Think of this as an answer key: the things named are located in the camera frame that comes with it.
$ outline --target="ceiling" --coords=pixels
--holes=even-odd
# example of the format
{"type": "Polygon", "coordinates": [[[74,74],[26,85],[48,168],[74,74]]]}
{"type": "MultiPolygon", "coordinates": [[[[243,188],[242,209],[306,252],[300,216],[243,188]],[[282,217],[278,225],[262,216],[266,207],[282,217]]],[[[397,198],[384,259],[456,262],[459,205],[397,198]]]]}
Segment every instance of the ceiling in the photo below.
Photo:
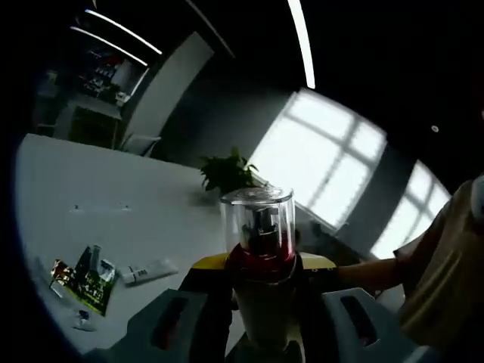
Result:
{"type": "MultiPolygon", "coordinates": [[[[121,3],[98,10],[162,51],[197,29],[228,52],[183,0],[121,3]]],[[[257,79],[306,85],[299,42],[285,0],[193,0],[257,79]]],[[[391,144],[421,159],[450,190],[484,169],[484,78],[477,11],[470,8],[355,5],[301,0],[315,69],[315,90],[388,133],[391,144]],[[432,125],[439,132],[431,130],[432,125]]]]}

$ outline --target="chair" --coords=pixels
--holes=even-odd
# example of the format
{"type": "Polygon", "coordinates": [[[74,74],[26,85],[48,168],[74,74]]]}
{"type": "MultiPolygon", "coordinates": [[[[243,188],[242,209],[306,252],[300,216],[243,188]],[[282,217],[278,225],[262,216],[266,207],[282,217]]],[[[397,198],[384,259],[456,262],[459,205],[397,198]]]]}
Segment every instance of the chair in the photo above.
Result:
{"type": "Polygon", "coordinates": [[[136,135],[132,133],[125,139],[119,149],[125,153],[131,153],[141,157],[150,157],[151,151],[160,139],[160,136],[154,138],[152,136],[136,135]]]}

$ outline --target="blender lid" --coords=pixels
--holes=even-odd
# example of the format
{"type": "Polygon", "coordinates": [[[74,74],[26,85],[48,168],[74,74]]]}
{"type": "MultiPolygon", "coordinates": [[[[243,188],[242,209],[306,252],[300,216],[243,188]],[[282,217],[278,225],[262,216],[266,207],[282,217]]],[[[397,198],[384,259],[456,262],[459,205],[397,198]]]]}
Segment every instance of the blender lid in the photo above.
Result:
{"type": "Polygon", "coordinates": [[[221,203],[231,205],[265,205],[283,203],[293,196],[292,189],[283,189],[278,187],[262,187],[262,188],[244,188],[237,189],[224,195],[220,201],[221,203]]]}

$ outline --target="ceiling light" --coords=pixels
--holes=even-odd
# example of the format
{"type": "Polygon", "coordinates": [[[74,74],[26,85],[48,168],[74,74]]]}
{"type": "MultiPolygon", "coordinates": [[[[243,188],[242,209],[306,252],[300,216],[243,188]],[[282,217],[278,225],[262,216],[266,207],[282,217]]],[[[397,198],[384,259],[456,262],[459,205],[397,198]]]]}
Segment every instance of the ceiling light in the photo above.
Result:
{"type": "Polygon", "coordinates": [[[155,47],[154,45],[152,45],[151,43],[148,43],[146,40],[144,40],[142,37],[140,37],[138,34],[135,34],[133,33],[131,30],[129,30],[128,28],[125,28],[124,26],[122,26],[121,24],[117,23],[116,21],[114,20],[111,20],[109,17],[105,17],[104,15],[101,15],[99,13],[96,13],[95,11],[93,10],[89,10],[89,9],[85,9],[85,12],[90,14],[90,15],[94,15],[95,17],[98,17],[102,20],[106,20],[108,23],[111,23],[113,24],[114,26],[117,26],[118,28],[124,30],[125,32],[127,32],[130,36],[134,36],[137,40],[139,40],[140,42],[142,42],[143,44],[147,45],[148,47],[150,47],[151,49],[153,49],[156,53],[158,54],[161,54],[161,50],[158,49],[157,47],[155,47]]]}
{"type": "Polygon", "coordinates": [[[299,0],[287,0],[290,12],[293,15],[294,25],[296,26],[297,38],[301,47],[302,62],[306,74],[306,84],[309,88],[315,88],[315,72],[312,67],[311,47],[309,46],[308,30],[304,21],[303,9],[299,0]]]}
{"type": "Polygon", "coordinates": [[[91,36],[91,37],[92,37],[92,38],[94,38],[94,39],[100,40],[100,41],[102,41],[103,43],[106,43],[107,45],[109,45],[109,46],[111,46],[111,47],[113,47],[113,48],[117,49],[118,51],[121,51],[122,53],[124,53],[124,54],[126,54],[126,55],[130,56],[130,57],[131,57],[131,58],[133,58],[135,61],[138,61],[139,63],[143,64],[145,67],[148,65],[148,63],[146,63],[146,62],[142,61],[141,59],[139,59],[138,57],[134,56],[133,54],[128,53],[127,51],[125,51],[124,49],[122,49],[122,48],[118,47],[117,45],[114,45],[113,43],[108,42],[106,39],[102,39],[100,36],[96,36],[95,34],[92,34],[92,33],[90,33],[90,32],[86,32],[85,30],[80,29],[80,28],[78,28],[77,26],[72,26],[72,27],[70,27],[70,28],[71,28],[72,30],[77,31],[77,32],[81,32],[81,33],[83,33],[83,34],[86,34],[87,36],[91,36]]]}

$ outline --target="white tube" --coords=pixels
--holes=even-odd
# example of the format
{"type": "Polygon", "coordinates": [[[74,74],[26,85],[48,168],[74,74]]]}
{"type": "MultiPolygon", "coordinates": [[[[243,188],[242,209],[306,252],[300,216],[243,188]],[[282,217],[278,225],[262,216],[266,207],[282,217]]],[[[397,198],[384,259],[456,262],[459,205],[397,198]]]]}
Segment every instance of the white tube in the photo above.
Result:
{"type": "Polygon", "coordinates": [[[169,259],[156,260],[146,265],[130,265],[119,270],[125,284],[137,284],[138,282],[165,278],[178,274],[175,264],[169,259]]]}

